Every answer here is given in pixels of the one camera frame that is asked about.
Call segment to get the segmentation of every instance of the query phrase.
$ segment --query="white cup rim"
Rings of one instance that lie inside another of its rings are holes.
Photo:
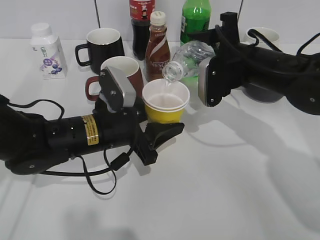
[[[114,34],[114,37],[111,37],[110,39],[108,39],[106,42],[104,43],[100,43],[100,42],[97,42],[97,41],[94,41],[92,39],[90,39],[90,36],[95,33],[95,32],[105,32],[105,31],[108,31],[108,32],[113,32]],[[94,45],[109,45],[109,44],[112,44],[112,43],[115,43],[116,41],[118,41],[119,39],[121,38],[121,34],[118,30],[114,29],[114,28],[97,28],[97,29],[94,29],[92,31],[90,31],[87,35],[86,35],[86,40]]]
[[[146,86],[148,86],[149,84],[152,84],[152,83],[156,83],[156,81],[166,81],[166,80],[163,79],[163,78],[156,79],[156,80],[153,80],[153,81],[149,82],[147,85],[144,86],[144,88],[143,88],[143,90],[142,90],[142,99],[143,99],[143,101],[144,101],[144,103],[145,103],[146,105],[148,105],[149,107],[151,107],[152,109],[154,109],[154,110],[156,110],[156,111],[166,112],[166,113],[168,113],[169,111],[178,112],[178,111],[177,111],[178,109],[181,110],[181,109],[185,108],[185,107],[188,105],[188,103],[189,103],[189,101],[190,101],[190,91],[189,91],[189,89],[187,88],[186,85],[184,85],[182,82],[179,82],[179,81],[176,81],[176,82],[174,82],[174,83],[172,83],[172,84],[179,84],[179,85],[181,85],[181,86],[187,91],[188,100],[185,101],[183,104],[181,104],[181,105],[179,105],[179,106],[176,106],[176,107],[160,107],[160,106],[156,106],[156,105],[154,105],[154,104],[152,104],[152,103],[149,103],[149,102],[145,99],[145,97],[144,97],[144,96],[145,96],[145,92],[146,92]]]
[[[114,56],[114,57],[111,57],[111,58],[105,60],[105,61],[101,64],[100,69],[103,70],[103,69],[108,65],[109,62],[114,61],[114,60],[116,60],[116,59],[126,59],[126,60],[130,60],[130,61],[132,61],[132,63],[135,64],[135,71],[134,71],[133,73],[131,73],[131,74],[126,74],[126,77],[127,77],[127,78],[135,75],[135,74],[139,71],[139,69],[140,69],[140,65],[139,65],[138,61],[135,60],[135,59],[133,59],[132,57],[129,57],[129,56]],[[113,67],[115,67],[115,68],[117,68],[117,69],[120,69],[121,71],[125,72],[125,71],[124,71],[123,69],[121,69],[120,67],[116,67],[115,65],[114,65]]]
[[[254,26],[254,27],[248,28],[248,29],[245,31],[245,36],[246,36],[248,39],[250,39],[250,40],[253,40],[253,41],[256,40],[256,39],[253,38],[252,36],[249,36],[249,35],[248,35],[248,32],[249,32],[250,29],[256,29],[257,31],[259,31],[259,29],[268,30],[268,31],[273,32],[274,34],[276,34],[276,40],[272,40],[272,41],[270,41],[270,42],[272,42],[272,43],[277,43],[277,42],[280,41],[280,34],[279,34],[277,31],[275,31],[275,30],[273,30],[273,29],[271,29],[271,28],[268,28],[268,27],[264,27],[264,26]]]
[[[174,109],[174,110],[162,110],[162,109],[157,109],[157,108],[154,108],[154,107],[150,106],[150,104],[147,103],[147,102],[145,101],[145,99],[143,99],[143,102],[144,102],[144,104],[147,105],[149,108],[151,108],[151,109],[153,109],[153,110],[155,110],[155,111],[157,111],[157,112],[161,112],[161,113],[165,113],[165,114],[170,114],[170,113],[179,112],[179,111],[185,109],[186,106],[189,104],[189,101],[188,101],[184,106],[179,107],[179,108],[177,108],[177,109]]]

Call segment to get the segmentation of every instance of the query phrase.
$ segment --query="white wall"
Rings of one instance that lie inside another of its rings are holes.
[[[168,39],[179,41],[181,11],[185,0],[156,0],[156,9],[168,18]],[[210,0],[211,26],[220,14],[237,12],[241,0]],[[97,0],[102,27],[118,29],[123,40],[132,39],[129,0]],[[241,34],[249,27],[278,31],[283,43],[304,43],[320,32],[320,0],[244,0],[239,22]],[[30,38],[30,26],[48,22],[62,39],[85,39],[98,27],[94,0],[1,0],[0,38]]]

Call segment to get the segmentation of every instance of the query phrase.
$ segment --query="black cable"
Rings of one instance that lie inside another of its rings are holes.
[[[277,46],[275,46],[271,41],[269,41],[269,39],[267,39],[262,33],[260,33],[259,31],[255,30],[255,29],[250,29],[248,31],[248,35],[252,38],[255,38],[255,43],[253,44],[254,46],[257,46],[259,44],[259,39],[261,39],[262,41],[264,41],[264,43],[271,48],[273,51],[276,52],[280,52],[283,53]]]
[[[107,154],[106,154],[106,149],[103,151],[103,158],[104,158],[104,161],[105,163],[108,165],[109,168],[111,168],[111,165],[107,159]],[[82,156],[79,156],[79,158],[81,158],[82,160],[82,164],[83,164],[83,171],[85,173],[85,179],[86,179],[86,182],[89,184],[90,188],[97,194],[100,194],[100,195],[108,195],[110,193],[112,193],[115,189],[116,189],[116,186],[117,186],[117,176],[116,176],[116,173],[114,170],[111,170],[112,171],[112,174],[114,176],[114,186],[113,188],[108,191],[108,192],[102,192],[102,191],[99,191],[95,188],[95,186],[93,185],[92,181],[91,181],[91,178],[90,178],[90,175],[88,173],[88,170],[87,170],[87,166],[86,166],[86,163],[85,163],[85,160]]]
[[[307,41],[305,44],[303,44],[299,50],[297,51],[296,55],[300,55],[302,53],[302,51],[310,44],[312,43],[314,40],[316,40],[316,38],[318,38],[320,36],[320,32],[317,33],[316,35],[314,35],[309,41]]]
[[[56,105],[57,107],[60,108],[61,110],[61,113],[60,113],[60,116],[59,118],[57,119],[58,121],[60,121],[64,114],[65,114],[65,109],[63,106],[61,106],[59,103],[55,102],[55,101],[52,101],[52,100],[48,100],[48,99],[39,99],[39,100],[35,100],[29,104],[26,104],[26,105],[19,105],[19,104],[14,104],[14,103],[8,103],[9,106],[11,107],[16,107],[16,108],[21,108],[21,109],[29,109],[29,108],[32,108],[34,105],[36,105],[37,103],[40,103],[40,102],[48,102],[48,103],[52,103],[54,105]]]
[[[89,176],[97,176],[101,174],[105,174],[111,171],[111,168],[105,168],[99,171],[88,172]],[[42,175],[49,176],[58,176],[58,177],[85,177],[86,175],[83,172],[59,172],[59,171],[44,171],[40,173]]]
[[[99,26],[99,28],[101,28],[101,26],[100,26],[100,17],[99,17],[99,12],[98,12],[97,0],[94,0],[94,7],[95,7],[96,19],[97,19],[97,21],[98,21],[98,26]]]
[[[320,71],[310,71],[310,72],[286,72],[286,71],[276,71],[271,68],[259,65],[255,63],[254,61],[247,58],[246,55],[244,55],[242,52],[240,52],[235,46],[233,46],[228,39],[225,37],[225,35],[222,33],[220,26],[215,25],[216,33],[218,34],[220,41],[227,45],[227,47],[233,51],[234,54],[242,58],[248,65],[255,68],[258,71],[264,72],[265,74],[271,74],[286,78],[297,78],[297,77],[305,77],[305,76],[313,76],[313,77],[319,77]]]
[[[241,4],[240,4],[240,8],[239,8],[239,12],[238,12],[238,18],[237,18],[237,22],[239,22],[239,18],[240,18],[240,15],[241,15],[241,11],[242,11],[242,7],[244,5],[244,0],[241,0]]]

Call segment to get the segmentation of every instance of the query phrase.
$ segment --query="brown bottle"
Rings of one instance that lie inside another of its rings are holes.
[[[170,49],[166,37],[166,14],[162,11],[154,11],[150,20],[150,39],[145,54],[148,82],[162,79],[162,70],[170,62]]]

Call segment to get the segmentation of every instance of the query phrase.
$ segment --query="yellow cup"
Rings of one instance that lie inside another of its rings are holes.
[[[190,100],[189,89],[181,82],[167,85],[165,79],[149,82],[142,91],[145,111],[153,123],[179,123]]]

